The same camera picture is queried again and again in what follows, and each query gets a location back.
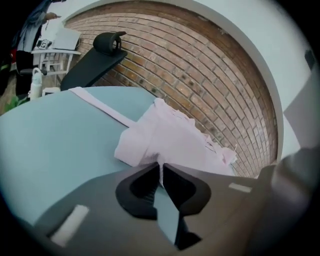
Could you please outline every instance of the pink fabric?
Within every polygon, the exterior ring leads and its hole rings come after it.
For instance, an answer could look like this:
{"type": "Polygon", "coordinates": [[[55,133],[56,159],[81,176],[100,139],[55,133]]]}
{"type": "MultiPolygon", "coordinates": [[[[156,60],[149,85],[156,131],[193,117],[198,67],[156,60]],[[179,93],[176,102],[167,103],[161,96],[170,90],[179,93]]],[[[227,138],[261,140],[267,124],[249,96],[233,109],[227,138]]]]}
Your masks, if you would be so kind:
{"type": "Polygon", "coordinates": [[[204,172],[234,176],[229,164],[236,153],[221,148],[195,127],[195,120],[173,109],[161,98],[134,122],[106,106],[81,87],[70,89],[77,96],[129,127],[122,132],[114,157],[130,166],[158,162],[177,164],[204,172]]]}

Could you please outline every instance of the pink strap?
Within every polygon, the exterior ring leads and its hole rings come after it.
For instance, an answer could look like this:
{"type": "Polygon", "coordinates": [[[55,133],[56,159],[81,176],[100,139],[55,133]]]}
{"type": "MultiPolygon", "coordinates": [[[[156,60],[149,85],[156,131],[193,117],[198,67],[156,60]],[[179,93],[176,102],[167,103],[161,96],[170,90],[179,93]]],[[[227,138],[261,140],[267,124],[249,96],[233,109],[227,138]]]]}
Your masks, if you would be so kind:
{"type": "Polygon", "coordinates": [[[124,115],[120,114],[119,112],[115,111],[111,107],[107,106],[97,98],[93,97],[89,92],[87,92],[85,89],[82,87],[76,87],[76,88],[71,88],[69,91],[73,92],[75,95],[83,99],[84,101],[88,102],[92,106],[96,107],[97,109],[105,112],[115,120],[119,121],[126,127],[131,127],[133,124],[136,122],[130,120],[129,118],[125,117],[124,115]]]}

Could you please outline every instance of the black headrest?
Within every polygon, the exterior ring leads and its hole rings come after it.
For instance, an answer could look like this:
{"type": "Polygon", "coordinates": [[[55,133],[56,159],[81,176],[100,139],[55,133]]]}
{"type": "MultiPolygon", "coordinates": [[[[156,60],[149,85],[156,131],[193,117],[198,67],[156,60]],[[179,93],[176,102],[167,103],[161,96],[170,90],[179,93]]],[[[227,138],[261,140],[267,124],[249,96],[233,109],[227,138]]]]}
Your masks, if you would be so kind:
{"type": "Polygon", "coordinates": [[[121,36],[125,35],[126,32],[105,32],[96,36],[93,41],[93,47],[99,53],[106,55],[113,55],[121,50],[121,36]]]}

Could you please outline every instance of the black chair backrest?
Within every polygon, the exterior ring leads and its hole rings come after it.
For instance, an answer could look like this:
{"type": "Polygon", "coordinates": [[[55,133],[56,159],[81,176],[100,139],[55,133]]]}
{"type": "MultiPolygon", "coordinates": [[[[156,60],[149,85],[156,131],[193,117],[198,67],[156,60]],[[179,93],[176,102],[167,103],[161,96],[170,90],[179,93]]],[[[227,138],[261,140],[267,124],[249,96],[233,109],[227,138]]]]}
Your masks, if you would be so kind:
{"type": "Polygon", "coordinates": [[[99,34],[93,41],[93,48],[63,78],[60,84],[61,91],[75,87],[90,87],[119,64],[128,54],[121,50],[120,36],[125,34],[99,34]]]}

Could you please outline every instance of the white bottle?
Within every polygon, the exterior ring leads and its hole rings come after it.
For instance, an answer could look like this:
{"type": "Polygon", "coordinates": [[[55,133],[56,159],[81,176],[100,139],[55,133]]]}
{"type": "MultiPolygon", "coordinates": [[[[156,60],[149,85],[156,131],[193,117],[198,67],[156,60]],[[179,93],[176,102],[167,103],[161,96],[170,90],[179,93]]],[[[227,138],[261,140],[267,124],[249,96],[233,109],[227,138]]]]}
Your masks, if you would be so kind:
{"type": "Polygon", "coordinates": [[[30,100],[37,99],[42,96],[42,73],[41,70],[35,67],[32,70],[32,83],[30,88],[30,100]]]}

